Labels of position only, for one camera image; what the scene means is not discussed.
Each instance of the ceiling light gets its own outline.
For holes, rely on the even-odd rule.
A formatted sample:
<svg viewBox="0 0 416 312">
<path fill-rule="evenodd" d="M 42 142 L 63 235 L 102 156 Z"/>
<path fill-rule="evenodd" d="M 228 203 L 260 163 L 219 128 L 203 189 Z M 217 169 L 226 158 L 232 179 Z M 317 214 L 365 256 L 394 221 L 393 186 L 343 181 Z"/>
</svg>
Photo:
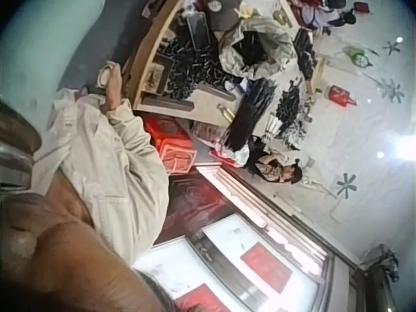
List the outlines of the ceiling light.
<svg viewBox="0 0 416 312">
<path fill-rule="evenodd" d="M 416 136 L 405 136 L 397 140 L 397 157 L 407 161 L 416 161 Z"/>
</svg>

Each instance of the black hat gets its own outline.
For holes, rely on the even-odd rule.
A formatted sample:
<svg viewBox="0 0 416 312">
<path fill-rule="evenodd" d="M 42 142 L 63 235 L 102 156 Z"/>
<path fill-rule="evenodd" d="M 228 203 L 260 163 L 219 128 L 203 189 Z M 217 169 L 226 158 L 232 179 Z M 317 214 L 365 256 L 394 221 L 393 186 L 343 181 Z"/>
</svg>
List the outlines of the black hat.
<svg viewBox="0 0 416 312">
<path fill-rule="evenodd" d="M 228 31 L 239 21 L 236 12 L 242 0 L 207 0 L 207 14 L 212 31 Z"/>
</svg>

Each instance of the beige jacket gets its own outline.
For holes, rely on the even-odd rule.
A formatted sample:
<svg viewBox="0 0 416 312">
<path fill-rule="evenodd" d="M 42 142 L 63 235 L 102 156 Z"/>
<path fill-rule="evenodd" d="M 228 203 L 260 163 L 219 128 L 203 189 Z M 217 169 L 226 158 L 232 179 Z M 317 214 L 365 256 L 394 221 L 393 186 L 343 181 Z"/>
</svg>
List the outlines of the beige jacket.
<svg viewBox="0 0 416 312">
<path fill-rule="evenodd" d="M 61 90 L 42 149 L 35 155 L 31 191 L 45 194 L 60 167 L 84 200 L 96 230 L 130 265 L 161 232 L 168 174 L 143 121 L 128 100 L 107 116 L 104 97 L 75 100 Z"/>
</svg>

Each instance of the red bottle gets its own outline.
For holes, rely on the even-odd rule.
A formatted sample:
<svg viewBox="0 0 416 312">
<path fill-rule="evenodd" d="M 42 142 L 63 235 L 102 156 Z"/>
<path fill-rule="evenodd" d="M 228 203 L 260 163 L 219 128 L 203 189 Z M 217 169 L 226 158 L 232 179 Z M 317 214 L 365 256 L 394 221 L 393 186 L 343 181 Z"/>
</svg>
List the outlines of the red bottle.
<svg viewBox="0 0 416 312">
<path fill-rule="evenodd" d="M 341 107 L 357 106 L 357 102 L 350 97 L 350 92 L 339 86 L 331 86 L 328 98 Z"/>
</svg>

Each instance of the jacket sleeve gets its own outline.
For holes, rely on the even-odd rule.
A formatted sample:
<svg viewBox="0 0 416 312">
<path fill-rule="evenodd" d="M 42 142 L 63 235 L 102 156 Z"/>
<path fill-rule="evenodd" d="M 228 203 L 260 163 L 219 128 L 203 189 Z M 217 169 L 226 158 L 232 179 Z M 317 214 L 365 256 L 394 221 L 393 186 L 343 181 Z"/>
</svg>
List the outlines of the jacket sleeve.
<svg viewBox="0 0 416 312">
<path fill-rule="evenodd" d="M 150 144 L 143 120 L 133 115 L 128 100 L 106 115 L 129 158 L 127 187 L 138 215 L 136 251 L 139 254 L 153 245 L 162 230 L 169 202 L 168 174 L 159 153 Z"/>
</svg>

